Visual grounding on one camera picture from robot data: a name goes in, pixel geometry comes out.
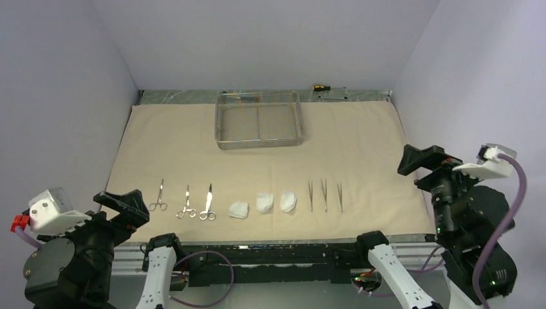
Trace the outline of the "surgical forceps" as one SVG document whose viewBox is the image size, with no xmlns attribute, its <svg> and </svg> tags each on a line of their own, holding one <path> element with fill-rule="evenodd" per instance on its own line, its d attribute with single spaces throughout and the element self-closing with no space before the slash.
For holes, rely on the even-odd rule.
<svg viewBox="0 0 546 309">
<path fill-rule="evenodd" d="M 191 207 L 189 185 L 187 185 L 186 190 L 185 190 L 184 206 L 182 207 L 181 210 L 179 210 L 176 213 L 176 218 L 181 220 L 181 219 L 183 219 L 185 217 L 186 214 L 190 218 L 194 218 L 196 216 L 196 210 Z"/>
</svg>

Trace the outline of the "beige cloth wrap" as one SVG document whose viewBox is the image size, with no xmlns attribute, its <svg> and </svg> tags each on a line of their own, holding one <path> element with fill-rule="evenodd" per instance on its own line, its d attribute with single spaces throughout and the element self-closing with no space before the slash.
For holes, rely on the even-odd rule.
<svg viewBox="0 0 546 309">
<path fill-rule="evenodd" d="M 143 105 L 133 108 L 107 190 L 138 189 L 146 203 L 158 196 L 156 210 L 131 237 L 147 241 L 174 232 L 182 241 L 279 241 L 354 238 L 379 230 L 387 235 L 431 234 L 434 222 L 415 175 L 397 167 L 406 139 L 394 106 L 375 102 L 302 104 L 306 137 L 297 147 L 222 151 L 214 138 L 212 104 Z M 328 212 L 321 179 L 328 183 Z M 314 186 L 310 211 L 308 181 Z M 201 220 L 209 184 L 215 220 Z M 340 212 L 337 184 L 343 185 Z M 189 185 L 194 218 L 176 218 Z M 283 191 L 297 196 L 290 212 L 280 209 Z M 258 193 L 274 195 L 265 214 L 256 208 Z M 249 204 L 248 218 L 229 216 L 229 207 Z"/>
</svg>

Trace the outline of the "surgical scissors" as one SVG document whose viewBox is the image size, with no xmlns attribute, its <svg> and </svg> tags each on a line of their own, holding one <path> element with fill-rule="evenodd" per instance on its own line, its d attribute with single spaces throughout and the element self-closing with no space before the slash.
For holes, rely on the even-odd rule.
<svg viewBox="0 0 546 309">
<path fill-rule="evenodd" d="M 209 184 L 209 190 L 207 192 L 206 201 L 205 201 L 205 209 L 204 211 L 201 211 L 199 213 L 199 218 L 203 221 L 205 220 L 215 220 L 216 219 L 216 213 L 212 211 L 212 184 Z"/>
</svg>

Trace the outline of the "thin steel tweezers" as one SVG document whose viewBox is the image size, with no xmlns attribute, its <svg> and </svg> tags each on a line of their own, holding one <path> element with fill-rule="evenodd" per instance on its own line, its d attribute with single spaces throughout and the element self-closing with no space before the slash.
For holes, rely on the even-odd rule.
<svg viewBox="0 0 546 309">
<path fill-rule="evenodd" d="M 327 179 L 321 179 L 321 192 L 323 196 L 323 201 L 325 205 L 325 212 L 328 212 L 328 183 Z"/>
</svg>

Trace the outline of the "white gauze pad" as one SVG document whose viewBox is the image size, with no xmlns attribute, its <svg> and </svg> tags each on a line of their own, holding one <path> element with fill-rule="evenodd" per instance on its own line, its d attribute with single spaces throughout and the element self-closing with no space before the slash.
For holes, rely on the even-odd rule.
<svg viewBox="0 0 546 309">
<path fill-rule="evenodd" d="M 293 191 L 283 191 L 280 201 L 280 209 L 282 212 L 292 211 L 297 203 L 297 196 Z"/>
<path fill-rule="evenodd" d="M 261 214 L 267 213 L 274 205 L 274 195 L 270 193 L 258 193 L 256 197 L 256 208 Z"/>
<path fill-rule="evenodd" d="M 242 201 L 237 201 L 229 207 L 229 216 L 231 218 L 246 219 L 248 218 L 249 204 Z"/>
</svg>

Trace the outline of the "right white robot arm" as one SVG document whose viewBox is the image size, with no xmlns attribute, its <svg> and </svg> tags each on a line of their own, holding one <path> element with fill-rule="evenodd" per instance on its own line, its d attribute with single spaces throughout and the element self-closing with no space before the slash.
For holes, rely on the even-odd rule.
<svg viewBox="0 0 546 309">
<path fill-rule="evenodd" d="M 515 225 L 514 215 L 525 196 L 527 180 L 516 152 L 484 144 L 477 162 L 466 164 L 437 145 L 405 145 L 398 173 L 425 168 L 429 174 L 415 186 L 430 193 L 436 242 L 449 280 L 451 308 L 488 308 L 507 297 L 518 274 L 500 236 Z"/>
</svg>

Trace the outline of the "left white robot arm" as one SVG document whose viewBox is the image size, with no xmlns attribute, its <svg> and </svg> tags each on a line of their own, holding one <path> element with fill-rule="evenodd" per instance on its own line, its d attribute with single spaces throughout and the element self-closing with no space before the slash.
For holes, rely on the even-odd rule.
<svg viewBox="0 0 546 309">
<path fill-rule="evenodd" d="M 102 191 L 94 201 L 116 212 L 79 212 L 65 191 L 47 189 L 34 197 L 12 231 L 33 247 L 23 267 L 25 298 L 35 308 L 110 308 L 115 248 L 149 221 L 139 190 Z"/>
</svg>

